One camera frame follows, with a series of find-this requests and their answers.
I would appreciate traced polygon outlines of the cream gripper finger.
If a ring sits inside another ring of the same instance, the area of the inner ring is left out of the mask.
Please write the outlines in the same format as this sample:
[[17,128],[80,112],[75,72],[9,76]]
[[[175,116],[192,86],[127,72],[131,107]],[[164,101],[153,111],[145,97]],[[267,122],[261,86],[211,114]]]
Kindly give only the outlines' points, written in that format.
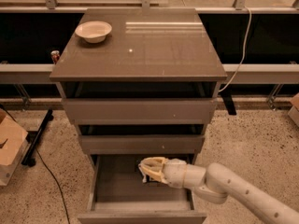
[[147,180],[147,177],[150,177],[154,181],[166,184],[166,179],[164,178],[164,173],[162,171],[151,171],[151,170],[142,170],[142,174],[144,176],[144,180]]
[[168,158],[165,157],[149,157],[143,159],[138,167],[144,171],[144,170],[150,170],[150,171],[161,171],[164,167],[164,164],[168,161]]

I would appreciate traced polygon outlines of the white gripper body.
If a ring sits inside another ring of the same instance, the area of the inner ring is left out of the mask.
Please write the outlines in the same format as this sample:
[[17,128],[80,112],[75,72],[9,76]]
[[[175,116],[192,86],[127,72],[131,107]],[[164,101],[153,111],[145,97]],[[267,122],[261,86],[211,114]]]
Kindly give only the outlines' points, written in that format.
[[163,182],[171,188],[182,189],[187,162],[179,159],[168,160],[163,168]]

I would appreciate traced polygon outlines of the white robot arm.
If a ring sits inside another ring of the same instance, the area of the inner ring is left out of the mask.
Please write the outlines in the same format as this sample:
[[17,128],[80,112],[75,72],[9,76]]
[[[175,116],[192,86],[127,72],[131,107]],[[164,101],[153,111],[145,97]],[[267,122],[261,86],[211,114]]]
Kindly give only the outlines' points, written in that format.
[[299,224],[299,213],[286,204],[256,188],[222,164],[211,163],[207,168],[188,164],[179,159],[149,157],[138,168],[143,181],[150,177],[175,189],[189,189],[197,197],[223,204],[231,196],[264,224]]

